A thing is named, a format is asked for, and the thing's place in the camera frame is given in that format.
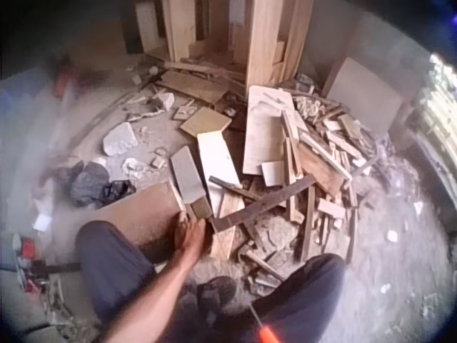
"light wooden panel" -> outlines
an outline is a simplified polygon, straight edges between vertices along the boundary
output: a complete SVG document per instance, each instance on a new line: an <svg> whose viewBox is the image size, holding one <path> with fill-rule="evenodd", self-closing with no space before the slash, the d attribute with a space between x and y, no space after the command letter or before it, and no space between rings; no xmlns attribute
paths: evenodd
<svg viewBox="0 0 457 343"><path fill-rule="evenodd" d="M284 70L281 81L291 79L298 69L301 52L305 47L309 22L313 11L314 0L296 0L293 10L291 30L288 35Z"/></svg>
<svg viewBox="0 0 457 343"><path fill-rule="evenodd" d="M283 0L253 0L246 93L252 85L270 82L282 6Z"/></svg>

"concrete floor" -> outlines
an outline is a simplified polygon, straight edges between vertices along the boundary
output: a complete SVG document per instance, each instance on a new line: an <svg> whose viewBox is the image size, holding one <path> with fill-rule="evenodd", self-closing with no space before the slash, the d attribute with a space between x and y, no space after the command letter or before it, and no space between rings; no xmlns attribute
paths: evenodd
<svg viewBox="0 0 457 343"><path fill-rule="evenodd" d="M86 61L95 61L91 59L91 50L83 49L84 40L82 42L79 51L86 51L86 54L79 55L76 61L82 61L81 56L84 56ZM119 47L117 41L111 46ZM125 67L138 57L126 57L120 50L112 53L105 51L105 54L107 59L116 59L119 63L111 64L107 78L97 87L91 87L75 97L72 106L62 117L62 122L57 124L59 132L54 137L55 149L64 146L69 137L120 94L133 89L130 75L125 71ZM90 67L106 70L102 67L103 60L97 56L96 63ZM184 103L185 99L176 101L177 104ZM115 111L90 133L74 151L68 163L73 164L80 159L89 161L103 156L107 160L111 178L123 179L125 176L121 170L121 164L126 157L135 157L149 163L156 147L164 146L170 154L173 154L184 144L191 144L193 153L196 153L195 140L179 131L179 123L171 120L171 113L166 113L133 124L140 143L136 148L123 156L104 156L101 151L101 140L110 129L124 120L125 115L126 112L122 109ZM147 134L141 136L139 130L143 126L147 126L148 129ZM226 139L229 141L233 159L237 162L242 151L242 135L241 137L239 133L228 135L235 137L230 139L226 136ZM160 173L149 174L136 185L143 189L169 177L171 172L167 164ZM441 322L450 313L456 295L453 270L447 258L447 236L437 220L433 204L422 196L420 200L424 202L424 208L421 215L416 216L413 202L418 199L407 199L409 193L407 189L404 194L392 197L370 177L359 177L355 185L360 193L368 189L376 189L375 209L365 207L361 210L356 256L353 264L347 269L341 301L322 342L425 340L439 328ZM74 237L81 220L89 215L91 210L75 209L67 202L58 199L51 228L39 236L48 263L74 262L76 261ZM290 225L273 216L263 217L264 223L268 221L277 225ZM408 231L405 230L405 222L408 222ZM389 229L398 232L398 243L386 241L386 232ZM193 272L198 282L205 282L218 275L239 278L243 273L233 262L215 262L209 258L200 262ZM4 295L2 309L13 309L16 304L24 300L24 295L16 295L20 299L10 298L8 294L14 293L14 287L5 284L4 280L2 278L1 290ZM65 293L68 294L66 301L75 315L95 321L80 274L67 275L63 277L62 282ZM386 294L382 294L381 287L387 283L391 284L391 288ZM251 298L241 288L241 283L239 285L238 296L231 305L232 311L239 311L246 306L246 300ZM24 321L24 318L19 315L13 317L18 322ZM25 319L27 322L29 320L33 319L28 317Z"/></svg>

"plywood sheet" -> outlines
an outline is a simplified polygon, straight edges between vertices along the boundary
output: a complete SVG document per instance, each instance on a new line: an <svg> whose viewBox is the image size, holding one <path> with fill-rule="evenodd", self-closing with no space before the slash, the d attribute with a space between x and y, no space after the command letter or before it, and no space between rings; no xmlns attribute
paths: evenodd
<svg viewBox="0 0 457 343"><path fill-rule="evenodd" d="M240 181L233 165L229 148L227 148L221 132L199 134L197 135L197 140L199 141L201 165L205 175L206 186L208 187L211 207L213 213L217 214L219 213L224 190L222 187L210 182L209 177L214 176L232 184L240 184Z"/></svg>
<svg viewBox="0 0 457 343"><path fill-rule="evenodd" d="M282 144L285 136L281 111L284 109L293 109L289 93L262 86L252 86L249 89L244 174L262 175L262 163L283 159Z"/></svg>
<svg viewBox="0 0 457 343"><path fill-rule="evenodd" d="M252 85L267 85L270 81L282 6L283 0L253 0L246 91Z"/></svg>
<svg viewBox="0 0 457 343"><path fill-rule="evenodd" d="M114 224L134 245L143 247L174 229L185 206L170 182L155 184L95 212L88 220Z"/></svg>
<svg viewBox="0 0 457 343"><path fill-rule="evenodd" d="M172 70L168 70L162 75L162 80L156 83L204 100L209 104L215 104L228 91L227 86Z"/></svg>
<svg viewBox="0 0 457 343"><path fill-rule="evenodd" d="M206 191L189 147L184 146L178 150L170 160L184 203L191 204L201 197L206 196Z"/></svg>
<svg viewBox="0 0 457 343"><path fill-rule="evenodd" d="M344 103L355 119L378 134L385 134L403 98L386 82L351 58L346 58L327 96Z"/></svg>
<svg viewBox="0 0 457 343"><path fill-rule="evenodd" d="M181 130L197 137L197 134L223 131L230 123L231 119L227 116L213 111L208 107L202 107L181 125Z"/></svg>

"rubble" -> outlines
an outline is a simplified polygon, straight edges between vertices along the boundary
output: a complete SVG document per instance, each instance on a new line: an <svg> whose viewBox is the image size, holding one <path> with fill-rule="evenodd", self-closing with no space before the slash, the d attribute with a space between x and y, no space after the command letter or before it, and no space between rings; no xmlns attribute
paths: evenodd
<svg viewBox="0 0 457 343"><path fill-rule="evenodd" d="M108 156L125 154L137 145L138 141L130 123L116 126L103 138L103 150Z"/></svg>

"wooden plank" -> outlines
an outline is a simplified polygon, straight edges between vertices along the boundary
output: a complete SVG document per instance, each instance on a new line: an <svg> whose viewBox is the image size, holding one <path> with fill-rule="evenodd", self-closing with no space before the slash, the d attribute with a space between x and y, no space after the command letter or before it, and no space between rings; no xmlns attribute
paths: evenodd
<svg viewBox="0 0 457 343"><path fill-rule="evenodd" d="M225 76L225 77L229 77L229 78L236 79L236 80L242 80L242 81L244 81L244 79L246 78L246 75L244 73L240 73L237 71L230 71L230 70L227 70L224 68L213 68L210 66L199 66L198 64L190 64L190 63L165 61L164 68L165 69L175 68L175 69L197 71L199 73L211 74L211 75L216 75L216 76Z"/></svg>
<svg viewBox="0 0 457 343"><path fill-rule="evenodd" d="M168 70L156 83L180 91L194 98L215 104L227 92L227 86L200 79L192 75Z"/></svg>
<svg viewBox="0 0 457 343"><path fill-rule="evenodd" d="M229 49L229 0L209 1L208 43L212 51Z"/></svg>
<svg viewBox="0 0 457 343"><path fill-rule="evenodd" d="M293 184L295 182L295 173L293 171L293 158L292 158L292 148L291 148L291 139L286 138L283 144L284 148L284 181L286 186ZM290 197L286 200L286 218L290 222L293 221L293 216L296 210L295 197Z"/></svg>
<svg viewBox="0 0 457 343"><path fill-rule="evenodd" d="M340 191L344 178L304 144L298 145L301 167L316 178L317 184L332 198Z"/></svg>
<svg viewBox="0 0 457 343"><path fill-rule="evenodd" d="M275 278L278 280L284 282L286 281L286 278L280 275L272 266L270 266L268 263L266 263L264 260L262 260L260 257L258 257L252 250L248 250L246 253L246 256L257 263L262 269L264 269L266 272L269 274L273 275Z"/></svg>
<svg viewBox="0 0 457 343"><path fill-rule="evenodd" d="M360 126L351 118L349 114L339 116L338 120L344 128L344 131L346 131L351 138L358 139L359 141L365 141L365 137L362 134Z"/></svg>
<svg viewBox="0 0 457 343"><path fill-rule="evenodd" d="M335 120L328 120L325 119L322 121L322 124L329 129L330 131L339 131L342 130L343 128L341 127L340 123L338 123Z"/></svg>
<svg viewBox="0 0 457 343"><path fill-rule="evenodd" d="M206 196L194 201L191 204L191 207L198 219L208 219L213 215L213 209L211 208L211 205L209 204L208 198L206 198Z"/></svg>
<svg viewBox="0 0 457 343"><path fill-rule="evenodd" d="M356 255L357 245L357 234L358 234L358 209L352 210L351 224L349 227L349 237L351 238L348 247L348 253L346 255L346 263L350 264Z"/></svg>
<svg viewBox="0 0 457 343"><path fill-rule="evenodd" d="M201 182L189 146L183 146L170 160L184 204L191 204L197 199L206 196L205 188Z"/></svg>
<svg viewBox="0 0 457 343"><path fill-rule="evenodd" d="M342 138L339 138L332 134L331 132L327 132L327 139L329 141L332 141L336 145L338 145L340 148L342 148L345 152L350 154L351 156L354 156L356 159L361 159L363 158L362 153L354 148L352 145L350 145L347 141L345 141Z"/></svg>
<svg viewBox="0 0 457 343"><path fill-rule="evenodd" d="M345 151L341 152L341 160L343 161L343 165L346 168L346 170L348 172L351 172L351 164L349 163L349 158ZM356 194L356 191L354 190L352 182L349 182L349 184L348 184L348 192L349 192L349 202L351 203L351 207L357 207L358 206L357 194Z"/></svg>
<svg viewBox="0 0 457 343"><path fill-rule="evenodd" d="M218 213L224 191L222 187L210 182L209 177L213 175L225 182L240 184L238 174L221 132L199 134L197 135L197 140L199 141L201 165L205 175L209 199L211 200L211 207L213 213Z"/></svg>
<svg viewBox="0 0 457 343"><path fill-rule="evenodd" d="M324 149L322 148L319 144L314 141L307 133L301 132L300 135L301 141L304 143L307 143L312 149L316 150L323 159L325 159L337 172L339 172L341 175L343 175L347 180L352 180L351 174L349 174L348 171L346 171L335 159Z"/></svg>
<svg viewBox="0 0 457 343"><path fill-rule="evenodd" d="M297 177L302 177L303 172L301 171L301 161L300 157L298 156L298 142L296 136L298 136L297 128L294 127L296 136L293 135L293 129L291 126L291 121L289 120L289 117L286 113L286 111L282 111L281 114L281 122L283 123L283 128L284 131L286 132L286 137L290 139L290 146L291 146L291 152L292 152L292 157L293 157L293 172Z"/></svg>
<svg viewBox="0 0 457 343"><path fill-rule="evenodd" d="M285 105L272 99L278 99ZM249 89L244 174L262 175L262 163L283 159L281 111L284 108L293 109L293 100L289 93L261 86L252 86Z"/></svg>
<svg viewBox="0 0 457 343"><path fill-rule="evenodd" d="M243 199L239 195L225 192L221 201L218 218L244 208ZM228 260L230 258L233 239L235 238L236 227L228 228L223 232L216 232L213 235L213 245L210 256L214 259Z"/></svg>
<svg viewBox="0 0 457 343"><path fill-rule="evenodd" d="M197 137L197 134L205 134L206 132L222 132L230 123L231 119L227 116L213 111L208 107L202 107L187 119L180 126L180 129L191 136Z"/></svg>
<svg viewBox="0 0 457 343"><path fill-rule="evenodd" d="M230 192L239 194L242 197L249 199L249 200L253 200L255 202L257 202L258 200L260 200L262 198L260 195L254 193L255 191L253 191L252 189L250 189L249 191L246 191L245 189L238 187L235 184L231 184L229 182L222 181L222 180L218 179L217 177L211 176L211 177L209 177L209 181L221 186L222 188L224 188ZM256 188L256 179L253 180L251 188L252 187ZM278 204L278 206L286 208L286 202L281 202L280 204ZM304 215L302 215L302 213L300 213L300 211L296 210L293 221L301 224L304 221Z"/></svg>
<svg viewBox="0 0 457 343"><path fill-rule="evenodd" d="M285 41L277 41L276 48L274 51L274 58L273 63L282 62L284 59L284 50L286 49L286 42Z"/></svg>
<svg viewBox="0 0 457 343"><path fill-rule="evenodd" d="M328 202L325 199L320 198L317 205L317 210L323 213L330 214L333 218L343 219L346 215L346 209L333 202Z"/></svg>
<svg viewBox="0 0 457 343"><path fill-rule="evenodd" d="M87 219L115 225L137 247L145 247L174 230L176 216L185 210L171 181L155 184L94 212Z"/></svg>
<svg viewBox="0 0 457 343"><path fill-rule="evenodd" d="M265 186L284 185L284 161L262 163L262 174Z"/></svg>
<svg viewBox="0 0 457 343"><path fill-rule="evenodd" d="M290 186L285 186L283 189L264 195L259 201L248 205L245 209L229 214L224 218L213 219L211 222L218 231L223 231L278 206L281 202L286 201L293 195L297 195L315 182L316 180L312 175L307 175Z"/></svg>
<svg viewBox="0 0 457 343"><path fill-rule="evenodd" d="M165 19L167 30L171 30L171 49L170 56L174 56L174 61L189 58L189 44L196 41L195 25L195 0L162 0L165 13L169 19Z"/></svg>
<svg viewBox="0 0 457 343"><path fill-rule="evenodd" d="M246 92L252 85L270 81L282 6L283 0L253 0Z"/></svg>
<svg viewBox="0 0 457 343"><path fill-rule="evenodd" d="M306 222L303 226L303 245L301 247L300 261L305 262L308 259L309 244L311 243L311 230L313 229L313 215L315 207L315 189L314 186L308 187L308 204L306 207Z"/></svg>
<svg viewBox="0 0 457 343"><path fill-rule="evenodd" d="M143 50L150 51L159 48L163 42L157 28L156 6L153 1L135 3L136 20L140 31Z"/></svg>
<svg viewBox="0 0 457 343"><path fill-rule="evenodd" d="M372 71L346 58L327 96L344 103L351 115L377 134L384 134L403 98Z"/></svg>
<svg viewBox="0 0 457 343"><path fill-rule="evenodd" d="M314 0L296 0L291 21L291 30L288 34L286 53L284 54L284 73L281 81L292 79L300 63L301 52L305 47L308 35L309 22L313 10Z"/></svg>

